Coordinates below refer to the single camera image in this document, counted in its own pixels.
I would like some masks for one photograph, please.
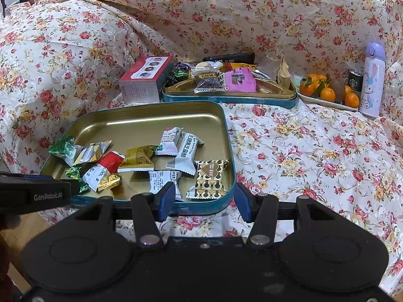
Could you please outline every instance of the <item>red candy wrapper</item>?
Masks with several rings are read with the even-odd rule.
[[[123,160],[124,155],[116,151],[106,153],[84,174],[83,181],[85,181],[93,191],[97,191],[102,178],[116,172]]]

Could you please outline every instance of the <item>floral fabric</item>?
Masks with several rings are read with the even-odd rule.
[[[118,78],[140,54],[283,53],[293,73],[332,77],[362,68],[367,38],[386,50],[380,117],[304,105],[292,110],[223,105],[237,180],[281,201],[307,195],[381,239],[389,267],[381,287],[403,275],[403,0],[36,0],[0,23],[0,153],[10,170],[38,173],[47,148],[80,115],[123,105]],[[70,209],[43,213],[51,222]],[[233,202],[209,217],[158,224],[167,236],[247,237]],[[117,230],[133,237],[132,224]],[[277,240],[292,232],[280,222]]]

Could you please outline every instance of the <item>cookie packet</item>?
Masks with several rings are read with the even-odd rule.
[[[91,143],[89,147],[83,149],[78,155],[76,161],[74,161],[73,166],[80,165],[86,162],[96,162],[104,155],[106,149],[112,141]]]
[[[173,170],[152,170],[150,174],[150,192],[157,194],[166,183],[172,181],[175,185],[175,199],[183,201],[183,197],[178,187],[178,180],[181,178],[180,171]]]
[[[183,128],[165,128],[155,155],[178,155],[178,141]]]
[[[120,185],[121,180],[122,180],[122,175],[119,173],[112,173],[109,176],[105,176],[99,182],[97,191],[100,192],[100,191],[103,191],[106,189],[110,190],[110,189]]]
[[[71,167],[82,149],[81,145],[74,144],[72,136],[68,136],[51,146],[49,154],[62,158]]]
[[[89,186],[83,181],[83,178],[80,175],[80,170],[81,166],[72,166],[70,168],[67,168],[64,173],[69,179],[76,179],[81,183],[80,186],[80,193],[83,193],[85,191],[89,190]]]
[[[121,155],[116,151],[106,153],[84,174],[83,181],[85,181],[88,186],[96,192],[102,179],[105,176],[109,176],[110,174],[116,172],[123,160],[124,155]]]
[[[150,158],[156,149],[156,145],[145,145],[127,150],[126,156],[118,168],[118,173],[154,170],[154,164]]]
[[[166,168],[180,170],[193,176],[196,173],[193,160],[195,158],[197,146],[203,145],[204,142],[197,136],[186,132],[182,132],[182,137],[183,139],[178,155],[175,159],[166,164]]]
[[[186,193],[188,199],[214,200],[227,193],[222,183],[228,160],[196,161],[197,179],[196,184]]]

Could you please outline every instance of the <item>red and white box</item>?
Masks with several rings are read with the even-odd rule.
[[[140,56],[120,78],[124,102],[159,103],[161,91],[174,67],[172,56]]]

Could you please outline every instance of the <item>plate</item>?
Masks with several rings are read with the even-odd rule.
[[[351,107],[348,107],[341,103],[329,102],[329,101],[322,100],[320,98],[312,98],[310,96],[301,94],[299,92],[299,84],[301,83],[301,80],[302,80],[301,76],[295,76],[295,75],[291,76],[291,81],[293,82],[295,89],[297,90],[297,94],[302,101],[304,101],[306,103],[316,103],[316,104],[319,104],[319,105],[322,105],[322,106],[328,107],[328,108],[336,108],[336,109],[346,110],[346,111],[358,111],[358,108],[351,108]]]

